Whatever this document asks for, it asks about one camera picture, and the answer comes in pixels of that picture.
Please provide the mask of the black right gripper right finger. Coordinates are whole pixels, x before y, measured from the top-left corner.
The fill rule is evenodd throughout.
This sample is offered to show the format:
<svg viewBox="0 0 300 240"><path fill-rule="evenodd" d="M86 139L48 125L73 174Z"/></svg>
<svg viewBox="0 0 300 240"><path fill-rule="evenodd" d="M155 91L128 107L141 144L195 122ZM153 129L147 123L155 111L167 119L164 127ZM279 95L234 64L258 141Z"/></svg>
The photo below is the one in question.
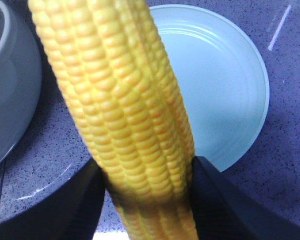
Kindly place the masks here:
<svg viewBox="0 0 300 240"><path fill-rule="evenodd" d="M300 226L260 205L206 158L192 159L191 207L201 240L300 240Z"/></svg>

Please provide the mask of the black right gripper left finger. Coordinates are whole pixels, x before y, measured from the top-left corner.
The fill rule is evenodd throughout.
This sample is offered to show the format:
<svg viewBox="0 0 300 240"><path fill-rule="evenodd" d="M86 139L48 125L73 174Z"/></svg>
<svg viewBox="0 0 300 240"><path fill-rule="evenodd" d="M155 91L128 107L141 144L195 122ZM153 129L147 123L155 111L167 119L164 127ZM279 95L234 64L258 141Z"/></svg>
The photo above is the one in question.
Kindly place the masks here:
<svg viewBox="0 0 300 240"><path fill-rule="evenodd" d="M0 223L0 240L91 240L105 196L103 173L90 159L65 184Z"/></svg>

